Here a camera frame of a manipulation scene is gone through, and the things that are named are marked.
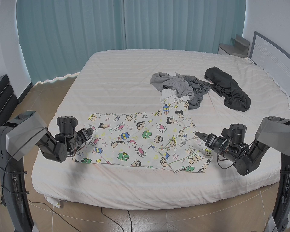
bed sheet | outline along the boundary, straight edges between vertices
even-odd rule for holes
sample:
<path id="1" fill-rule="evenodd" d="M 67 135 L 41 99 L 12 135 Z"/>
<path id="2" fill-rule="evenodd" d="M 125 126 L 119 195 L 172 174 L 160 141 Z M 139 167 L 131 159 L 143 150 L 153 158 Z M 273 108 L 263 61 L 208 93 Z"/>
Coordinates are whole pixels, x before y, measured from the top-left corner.
<path id="1" fill-rule="evenodd" d="M 286 95 L 263 69 L 236 56 L 176 50 L 110 50 L 91 56 L 69 89 L 49 130 L 57 134 L 56 118 L 73 115 L 79 130 L 90 112 L 152 112 L 160 108 L 161 92 L 149 80 L 156 72 L 194 75 L 204 80 L 213 66 L 229 73 L 251 98 L 246 112 L 224 105 L 210 90 L 190 117 L 203 133 L 219 135 L 231 123 L 247 126 L 246 143 L 254 139 L 262 118 L 290 118 Z M 280 153 L 270 148 L 254 172 L 241 176 L 223 170 L 216 159 L 205 173 L 187 173 L 109 164 L 63 163 L 46 160 L 39 152 L 32 172 L 35 190 L 49 197 L 116 209 L 170 209 L 234 197 L 279 180 Z M 222 166 L 231 164 L 228 161 Z"/>

cartoon print shirt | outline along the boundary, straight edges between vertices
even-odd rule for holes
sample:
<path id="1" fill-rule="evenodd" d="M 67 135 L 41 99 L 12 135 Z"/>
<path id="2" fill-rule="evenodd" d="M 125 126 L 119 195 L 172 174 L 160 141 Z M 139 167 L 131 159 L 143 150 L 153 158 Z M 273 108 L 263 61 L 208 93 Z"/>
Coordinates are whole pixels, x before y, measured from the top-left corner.
<path id="1" fill-rule="evenodd" d="M 85 127 L 94 130 L 75 162 L 144 166 L 205 172 L 212 160 L 204 142 L 195 136 L 186 97 L 170 97 L 153 113 L 89 115 Z"/>

tiled floor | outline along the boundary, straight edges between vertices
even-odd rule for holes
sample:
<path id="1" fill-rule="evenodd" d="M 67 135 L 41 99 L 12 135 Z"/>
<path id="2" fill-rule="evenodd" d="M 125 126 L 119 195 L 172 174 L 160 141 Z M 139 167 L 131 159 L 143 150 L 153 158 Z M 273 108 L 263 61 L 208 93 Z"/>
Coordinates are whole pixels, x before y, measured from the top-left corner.
<path id="1" fill-rule="evenodd" d="M 36 85 L 17 106 L 12 117 L 26 110 L 36 110 L 49 124 L 73 81 L 74 78 L 69 77 L 54 83 Z M 31 182 L 31 172 L 37 151 L 38 148 L 35 146 L 29 155 L 24 157 L 24 169 L 28 171 L 28 175 L 25 176 L 26 189 L 30 191 L 28 195 L 30 200 L 47 203 L 44 196 L 34 190 Z M 265 222 L 273 209 L 277 190 L 278 184 L 274 184 L 205 205 L 170 210 L 130 211 L 133 231 L 263 231 Z M 62 208 L 53 209 L 82 232 L 122 231 L 101 214 L 100 207 L 65 202 Z M 31 204 L 30 210 L 40 232 L 76 231 L 45 205 Z M 130 231 L 130 220 L 126 210 L 103 209 L 103 212 L 121 224 L 125 231 Z M 2 232 L 14 231 L 7 208 L 4 206 L 0 206 L 0 230 Z"/>

black garment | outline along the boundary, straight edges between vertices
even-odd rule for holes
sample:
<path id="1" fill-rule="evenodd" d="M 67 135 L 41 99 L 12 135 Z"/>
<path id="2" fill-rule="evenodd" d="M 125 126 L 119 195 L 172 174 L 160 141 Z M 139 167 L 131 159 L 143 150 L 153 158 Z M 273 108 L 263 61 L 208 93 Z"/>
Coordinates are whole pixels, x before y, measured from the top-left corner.
<path id="1" fill-rule="evenodd" d="M 205 71 L 205 79 L 210 79 L 211 89 L 219 96 L 224 96 L 224 104 L 233 110 L 247 111 L 251 106 L 251 99 L 239 87 L 238 83 L 226 72 L 218 67 L 209 68 Z"/>
<path id="2" fill-rule="evenodd" d="M 211 89 L 210 83 L 206 81 L 199 80 L 195 76 L 181 75 L 184 80 L 186 80 L 193 88 L 194 99 L 188 100 L 189 110 L 197 109 L 200 106 L 200 102 L 203 100 L 203 95 L 207 94 Z"/>

nightstand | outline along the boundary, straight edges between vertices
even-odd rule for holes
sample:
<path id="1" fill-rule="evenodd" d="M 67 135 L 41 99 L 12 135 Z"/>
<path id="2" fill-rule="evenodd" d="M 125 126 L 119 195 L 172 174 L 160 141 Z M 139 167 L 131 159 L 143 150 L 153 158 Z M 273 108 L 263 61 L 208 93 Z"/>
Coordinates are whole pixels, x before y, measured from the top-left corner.
<path id="1" fill-rule="evenodd" d="M 234 46 L 221 43 L 218 54 L 235 55 L 242 58 L 246 57 L 248 55 L 250 42 L 239 35 L 231 39 L 233 40 Z"/>

